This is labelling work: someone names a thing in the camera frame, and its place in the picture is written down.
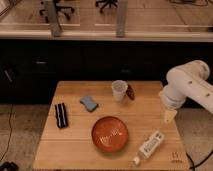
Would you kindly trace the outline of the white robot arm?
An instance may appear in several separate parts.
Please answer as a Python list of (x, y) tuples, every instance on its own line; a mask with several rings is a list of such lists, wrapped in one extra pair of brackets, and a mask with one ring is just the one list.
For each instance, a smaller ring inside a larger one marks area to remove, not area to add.
[(209, 66), (194, 60), (170, 69), (166, 74), (167, 85), (159, 92), (165, 106), (164, 122), (170, 123), (177, 110), (190, 98), (213, 114), (213, 85), (207, 82)]

